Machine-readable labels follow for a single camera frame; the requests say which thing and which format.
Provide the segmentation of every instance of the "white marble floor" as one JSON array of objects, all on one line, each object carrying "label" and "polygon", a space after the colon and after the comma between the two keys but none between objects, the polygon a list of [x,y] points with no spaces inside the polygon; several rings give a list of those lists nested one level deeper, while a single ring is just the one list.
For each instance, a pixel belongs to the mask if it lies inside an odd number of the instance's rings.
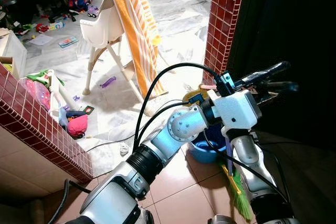
[{"label": "white marble floor", "polygon": [[[162,37],[160,50],[165,59],[173,64],[179,62],[203,63],[211,0],[148,0],[153,16],[158,24]],[[94,0],[99,6],[101,0]],[[47,36],[53,40],[44,46],[35,46],[29,42],[24,45],[28,49],[26,73],[44,69],[54,69],[57,76],[66,84],[66,89],[74,96],[80,96],[78,103],[84,108],[90,105],[95,110],[89,116],[89,126],[86,136],[78,143],[88,150],[99,143],[116,141],[134,133],[141,104],[137,101],[132,90],[124,81],[121,72],[112,57],[104,53],[96,63],[91,79],[91,94],[83,96],[89,59],[89,45],[83,40],[79,20],[93,19],[81,14],[76,16],[77,21],[67,19],[65,27],[59,30],[48,31]],[[36,23],[47,23],[47,19],[35,20]],[[36,34],[31,31],[24,39]],[[69,36],[76,36],[79,42],[61,49],[58,42]],[[127,63],[130,52],[124,38],[121,50],[122,60]],[[158,59],[158,70],[166,67]],[[116,76],[117,80],[102,89],[99,85],[109,78]],[[177,69],[177,74],[167,73],[162,77],[162,83],[168,92],[151,100],[148,104],[152,110],[157,110],[163,103],[172,99],[182,99],[184,94],[196,89],[202,80],[202,71],[193,68]],[[163,118],[171,112],[163,114],[150,127],[158,126]],[[126,143],[132,148],[132,138]],[[115,165],[127,157],[118,156],[119,143],[104,145],[89,152],[92,161],[94,176],[112,170]]]}]

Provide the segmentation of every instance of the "black cable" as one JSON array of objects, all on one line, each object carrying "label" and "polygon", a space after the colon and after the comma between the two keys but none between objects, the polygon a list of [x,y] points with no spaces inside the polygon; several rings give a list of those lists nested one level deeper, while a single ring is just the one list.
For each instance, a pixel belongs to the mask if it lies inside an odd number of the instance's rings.
[{"label": "black cable", "polygon": [[[180,100],[180,99],[173,99],[173,100],[170,100],[170,101],[165,102],[163,105],[161,105],[161,107],[158,108],[158,110],[155,112],[155,114],[158,113],[158,111],[159,111],[160,109],[162,109],[162,107],[165,106],[167,103],[169,103],[169,102],[173,102],[173,101],[181,101],[181,100]],[[123,142],[123,141],[125,141],[125,140],[127,140],[127,139],[130,139],[130,138],[131,138],[132,136],[134,136],[134,135],[135,135],[135,133],[134,133],[133,135],[128,136],[128,137],[126,137],[126,138],[124,138],[124,139],[121,139],[121,140],[116,140],[116,141],[113,141],[113,142],[107,142],[107,143],[98,144],[98,145],[92,147],[91,149],[88,149],[86,152],[89,152],[89,151],[91,151],[91,150],[93,150],[93,149],[95,149],[95,148],[97,148],[97,147],[99,147],[99,146],[103,146],[103,145],[107,145],[107,144],[114,144],[114,143]]]},{"label": "black cable", "polygon": [[63,193],[63,199],[61,201],[61,203],[59,204],[56,212],[54,213],[53,217],[51,218],[50,221],[48,221],[47,224],[53,224],[55,222],[55,220],[57,219],[57,217],[59,216],[59,214],[61,213],[61,210],[63,209],[64,207],[64,204],[65,204],[65,201],[67,200],[68,198],[68,194],[69,194],[69,185],[72,185],[72,186],[75,186],[76,188],[78,188],[79,190],[82,190],[86,193],[90,193],[91,191],[78,185],[77,183],[69,180],[68,178],[64,181],[64,193]]},{"label": "black cable", "polygon": [[145,130],[148,128],[148,126],[155,120],[155,118],[157,118],[161,113],[165,112],[166,110],[172,108],[172,107],[176,107],[176,106],[180,106],[180,105],[187,105],[189,104],[189,102],[178,102],[178,103],[174,103],[171,105],[168,105],[167,107],[164,107],[163,109],[161,109],[159,112],[157,112],[155,115],[153,115],[148,122],[146,122],[146,124],[144,125],[142,131],[140,132],[140,135],[138,137],[139,142],[141,141],[141,137],[143,135],[143,133],[145,132]]},{"label": "black cable", "polygon": [[220,76],[214,71],[212,70],[211,68],[207,67],[207,66],[204,66],[204,65],[200,65],[200,64],[196,64],[196,63],[191,63],[191,62],[185,62],[185,63],[178,63],[178,64],[174,64],[174,65],[171,65],[167,68],[165,68],[164,70],[162,70],[154,79],[154,81],[152,82],[150,88],[148,89],[148,92],[147,92],[147,95],[143,101],[143,104],[142,104],[142,107],[141,107],[141,110],[140,110],[140,114],[139,114],[139,117],[138,117],[138,122],[136,123],[136,128],[135,128],[135,135],[134,135],[134,145],[133,145],[133,153],[135,151],[136,148],[138,148],[139,146],[139,139],[138,139],[138,136],[139,136],[139,131],[140,131],[140,123],[141,123],[141,119],[142,119],[142,115],[143,115],[143,112],[145,110],[145,107],[146,107],[146,104],[149,100],[149,97],[157,83],[157,81],[161,78],[161,76],[163,76],[165,73],[169,72],[170,70],[174,69],[174,68],[180,68],[180,67],[195,67],[195,68],[201,68],[201,69],[204,69],[205,71],[209,72],[210,74],[212,74],[214,76],[214,79],[216,82],[220,82]]},{"label": "black cable", "polygon": [[244,163],[234,159],[233,157],[230,157],[228,155],[226,155],[223,152],[220,152],[218,149],[216,149],[212,143],[209,141],[209,139],[207,138],[205,132],[203,131],[204,137],[205,137],[205,141],[208,143],[208,145],[211,147],[211,149],[213,149],[221,158],[224,159],[228,159],[231,160],[232,162],[242,166],[243,168],[247,169],[249,172],[253,173],[255,176],[257,176],[258,178],[260,178],[263,182],[265,182],[269,187],[271,187],[274,191],[276,191],[282,198],[284,198],[284,200],[287,202],[286,197],[284,196],[284,194],[275,186],[273,185],[273,183],[271,183],[270,181],[268,181],[264,176],[261,176],[259,173],[257,173],[255,170],[253,170],[252,168],[250,168],[249,166],[245,165]]},{"label": "black cable", "polygon": [[260,144],[258,144],[258,143],[255,143],[255,144],[258,145],[259,148],[262,149],[263,151],[265,151],[265,152],[269,153],[270,155],[272,155],[273,159],[277,163],[277,167],[278,167],[278,171],[279,171],[279,174],[280,174],[280,177],[281,177],[282,185],[284,186],[284,189],[285,189],[287,202],[290,203],[291,199],[290,199],[290,195],[289,195],[288,185],[287,185],[287,182],[286,182],[285,174],[283,173],[284,170],[282,169],[282,165],[281,165],[278,157],[273,152],[271,152],[271,151],[269,151],[267,149],[262,148],[260,146]]}]

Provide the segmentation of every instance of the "high chair leg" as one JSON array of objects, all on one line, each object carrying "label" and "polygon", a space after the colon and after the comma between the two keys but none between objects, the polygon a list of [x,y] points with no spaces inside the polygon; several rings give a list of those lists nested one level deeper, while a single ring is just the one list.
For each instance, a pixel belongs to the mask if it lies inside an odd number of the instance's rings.
[{"label": "high chair leg", "polygon": [[85,88],[82,92],[83,95],[88,95],[90,94],[90,81],[91,81],[91,74],[92,74],[92,70],[93,70],[93,67],[95,65],[95,48],[94,47],[91,47],[91,51],[90,51],[90,59],[89,59],[89,63],[88,63],[88,75],[86,77],[86,85],[85,85]]},{"label": "high chair leg", "polygon": [[[115,62],[117,63],[117,65],[118,65],[119,69],[121,70],[122,74],[124,75],[126,81],[131,86],[131,88],[132,88],[132,90],[133,90],[136,98],[139,100],[139,102],[143,103],[143,98],[142,98],[142,95],[141,95],[140,91],[137,89],[137,87],[135,86],[135,84],[134,84],[134,82],[132,80],[128,80],[128,78],[127,78],[127,76],[125,75],[125,72],[124,72],[124,66],[122,65],[119,57],[116,55],[116,53],[112,49],[111,45],[107,44],[106,48],[109,51],[109,53],[112,55],[112,57],[115,60]],[[149,108],[146,109],[144,111],[144,113],[145,113],[146,116],[153,116],[153,112]]]},{"label": "high chair leg", "polygon": [[[159,53],[159,56],[161,57],[161,59],[164,61],[164,63],[166,63],[166,65],[169,67],[170,64],[166,61],[166,59],[163,57],[161,51],[158,49],[158,53]],[[176,71],[174,69],[170,70],[169,73],[173,73],[173,74],[176,74]]]}]

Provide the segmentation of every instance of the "pink bag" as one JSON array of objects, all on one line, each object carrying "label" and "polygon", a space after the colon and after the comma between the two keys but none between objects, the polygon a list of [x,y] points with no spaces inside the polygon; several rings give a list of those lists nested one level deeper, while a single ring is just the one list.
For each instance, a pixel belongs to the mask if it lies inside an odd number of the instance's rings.
[{"label": "pink bag", "polygon": [[72,119],[68,124],[68,133],[70,136],[84,136],[88,127],[88,115],[82,115],[75,119]]}]

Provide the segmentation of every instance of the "purple toy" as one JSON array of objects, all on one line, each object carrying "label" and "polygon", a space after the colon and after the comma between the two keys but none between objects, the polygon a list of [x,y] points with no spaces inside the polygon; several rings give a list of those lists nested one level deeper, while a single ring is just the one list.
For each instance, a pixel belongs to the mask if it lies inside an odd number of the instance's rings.
[{"label": "purple toy", "polygon": [[116,80],[116,77],[113,76],[112,78],[108,79],[104,84],[101,84],[99,86],[101,86],[104,89],[104,88],[106,88],[108,85],[110,85],[115,80]]},{"label": "purple toy", "polygon": [[88,8],[88,16],[89,17],[97,18],[98,13],[99,13],[98,7],[96,7],[94,5],[89,6],[89,8]]}]

